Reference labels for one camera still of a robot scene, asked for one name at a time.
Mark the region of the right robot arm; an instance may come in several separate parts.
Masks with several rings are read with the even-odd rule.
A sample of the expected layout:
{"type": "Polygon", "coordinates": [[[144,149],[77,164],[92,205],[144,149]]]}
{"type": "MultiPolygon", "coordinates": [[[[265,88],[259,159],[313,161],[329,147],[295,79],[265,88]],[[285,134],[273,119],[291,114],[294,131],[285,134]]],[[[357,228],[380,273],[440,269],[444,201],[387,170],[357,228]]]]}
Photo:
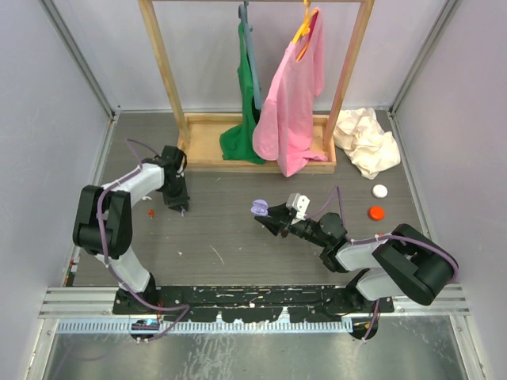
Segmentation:
{"type": "Polygon", "coordinates": [[[256,199],[251,211],[273,235],[291,234],[322,248],[319,258],[330,272],[357,272],[347,293],[355,311],[364,312],[381,298],[399,295],[428,306],[456,278],[456,259],[412,226],[402,223],[389,234],[352,239],[336,212],[309,218],[309,202],[299,193],[272,207],[256,199]]]}

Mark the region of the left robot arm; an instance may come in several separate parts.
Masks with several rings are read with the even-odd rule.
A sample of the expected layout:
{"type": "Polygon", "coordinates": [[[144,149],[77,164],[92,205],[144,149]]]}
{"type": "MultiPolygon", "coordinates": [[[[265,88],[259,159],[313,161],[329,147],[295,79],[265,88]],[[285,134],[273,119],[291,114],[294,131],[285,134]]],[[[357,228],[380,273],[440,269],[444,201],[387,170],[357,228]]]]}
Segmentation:
{"type": "Polygon", "coordinates": [[[176,146],[140,160],[130,173],[102,186],[87,185],[80,194],[72,239],[96,257],[115,278],[122,298],[142,314],[164,311],[154,276],[132,248],[132,208],[151,192],[162,194],[166,207],[183,215],[190,197],[185,181],[187,157],[176,146]]]}

